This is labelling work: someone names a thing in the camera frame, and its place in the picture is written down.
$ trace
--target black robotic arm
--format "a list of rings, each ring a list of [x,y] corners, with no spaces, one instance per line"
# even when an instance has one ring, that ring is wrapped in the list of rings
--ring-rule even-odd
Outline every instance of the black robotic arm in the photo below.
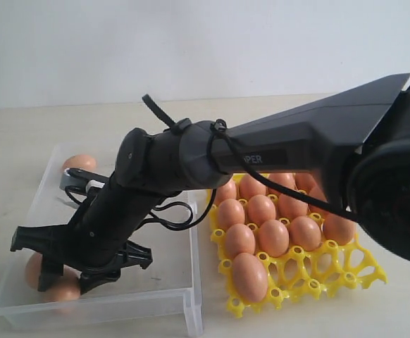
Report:
[[[247,172],[357,220],[380,245],[410,260],[410,88],[402,90],[408,79],[409,74],[391,75],[232,128],[222,120],[174,123],[145,96],[168,129],[156,135],[132,130],[118,150],[114,173],[88,194],[67,225],[19,227],[11,250],[43,255],[40,291],[66,264],[82,272],[84,293],[117,280],[125,266],[151,263],[150,250],[128,238],[156,206],[185,190],[216,189],[233,173]],[[258,174],[274,171],[312,172],[329,203]]]

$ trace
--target transparent plastic box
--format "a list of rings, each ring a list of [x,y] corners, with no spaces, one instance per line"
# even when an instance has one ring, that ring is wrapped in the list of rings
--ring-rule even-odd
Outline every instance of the transparent plastic box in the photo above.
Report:
[[[97,159],[95,171],[109,176],[120,142],[121,139],[59,144],[51,155],[26,226],[67,223],[75,209],[59,189],[64,160],[75,154],[90,154]],[[183,192],[167,202],[173,200],[188,203],[197,218],[194,192]],[[157,215],[181,222],[189,211],[177,206]],[[151,248],[154,261],[146,270],[139,266],[124,268],[119,281],[101,285],[77,301],[58,303],[44,303],[42,294],[26,285],[24,269],[32,251],[15,252],[0,282],[0,316],[16,329],[40,330],[184,313],[185,335],[200,336],[203,329],[197,228],[172,232],[159,224],[148,224],[136,231],[131,240]]]

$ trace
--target yellow egg tray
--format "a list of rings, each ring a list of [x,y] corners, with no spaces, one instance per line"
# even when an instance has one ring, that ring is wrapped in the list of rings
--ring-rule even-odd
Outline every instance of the yellow egg tray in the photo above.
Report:
[[[233,175],[233,179],[238,183],[243,174]],[[276,195],[269,195],[274,202]],[[359,236],[356,233],[354,240],[344,246],[339,246],[333,240],[326,240],[323,236],[322,245],[314,251],[305,251],[300,246],[290,245],[286,254],[281,257],[270,257],[266,252],[260,251],[258,240],[255,256],[263,263],[268,275],[268,293],[265,299],[258,303],[249,303],[242,299],[232,281],[232,261],[225,254],[224,239],[225,231],[219,227],[216,220],[217,206],[213,205],[210,210],[211,241],[218,245],[218,258],[220,260],[218,271],[226,278],[226,290],[229,293],[227,309],[241,318],[245,308],[252,308],[256,313],[260,313],[267,303],[280,309],[282,302],[289,299],[298,302],[303,295],[310,294],[314,299],[320,299],[322,293],[328,297],[334,297],[340,287],[356,289],[360,284],[363,289],[368,289],[376,280],[387,283],[385,271],[375,261],[371,252],[363,248],[359,243]],[[317,213],[310,213],[321,227],[324,219]],[[286,227],[290,221],[287,218],[280,218]],[[257,238],[258,227],[254,223],[247,223]],[[356,266],[351,265],[351,255],[359,250],[364,256]],[[372,268],[372,272],[367,275],[359,275],[366,268]]]

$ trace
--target brown egg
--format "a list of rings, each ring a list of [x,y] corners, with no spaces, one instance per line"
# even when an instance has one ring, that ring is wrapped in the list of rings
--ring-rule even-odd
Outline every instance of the brown egg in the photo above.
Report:
[[[32,289],[37,290],[39,275],[41,274],[42,255],[34,252],[25,266],[25,281]]]
[[[250,253],[240,253],[232,262],[232,279],[237,293],[250,303],[262,301],[268,293],[268,274],[263,263]]]
[[[75,271],[70,268],[64,268],[64,276],[60,277],[55,284],[44,294],[44,301],[74,301],[81,296],[80,281]],[[61,308],[60,313],[68,313],[71,309]]]
[[[291,242],[304,248],[305,251],[313,251],[321,244],[321,229],[318,223],[306,216],[295,218],[288,231]]]
[[[323,191],[318,186],[315,186],[310,190],[309,196],[327,202],[327,199],[325,198]],[[325,217],[329,213],[328,211],[312,206],[311,204],[309,204],[309,208],[312,213],[319,213],[323,217]]]
[[[255,252],[255,236],[244,224],[234,224],[225,233],[224,249],[230,259],[242,252],[253,255]]]
[[[63,164],[63,170],[66,168],[79,168],[86,171],[94,171],[97,167],[97,161],[90,155],[79,154],[68,158]]]
[[[296,189],[296,184],[294,183],[294,175],[292,173],[272,173],[269,174],[268,179],[284,187]],[[276,196],[280,195],[280,192],[278,192],[277,190],[271,188],[268,188],[268,190],[269,194],[274,194]]]
[[[275,205],[269,197],[256,195],[247,202],[247,216],[253,223],[260,226],[267,220],[275,220]]]
[[[329,213],[324,219],[323,233],[326,239],[331,239],[338,245],[346,245],[355,236],[355,223]]]
[[[240,197],[250,200],[255,195],[266,195],[266,186],[255,180],[251,175],[245,174],[238,186]]]
[[[314,177],[308,173],[296,173],[294,180],[296,181],[297,189],[304,190],[306,193],[309,193],[316,186]]]
[[[260,248],[271,257],[280,257],[288,250],[290,236],[285,225],[278,220],[267,220],[258,232]]]
[[[286,217],[290,221],[299,216],[307,216],[309,213],[309,205],[307,203],[285,194],[281,194],[278,197],[277,207],[280,216]]]
[[[227,231],[234,224],[244,224],[246,214],[242,204],[236,199],[226,199],[218,207],[217,219],[219,228]]]
[[[216,198],[214,199],[214,204],[219,205],[222,201],[226,199],[236,199],[237,188],[236,183],[233,179],[230,179],[222,187],[219,187],[216,192]]]

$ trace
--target table surface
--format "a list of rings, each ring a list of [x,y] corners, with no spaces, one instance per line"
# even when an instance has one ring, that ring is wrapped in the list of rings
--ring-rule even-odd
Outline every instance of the table surface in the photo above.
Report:
[[[325,95],[270,96],[166,102],[174,120],[224,118],[229,126],[322,98]],[[124,137],[134,127],[156,133],[164,126],[142,104],[63,106],[0,110],[0,279],[11,258],[9,245],[26,213],[53,147],[65,141]],[[410,337],[410,263],[379,247],[361,230],[361,244],[384,267],[389,282],[367,290],[342,289],[334,299],[305,299],[280,311],[247,311],[241,320],[225,310],[224,279],[218,274],[209,228],[199,226],[203,289],[203,337]],[[46,332],[16,332],[0,317],[0,337],[184,337],[182,315],[104,323]]]

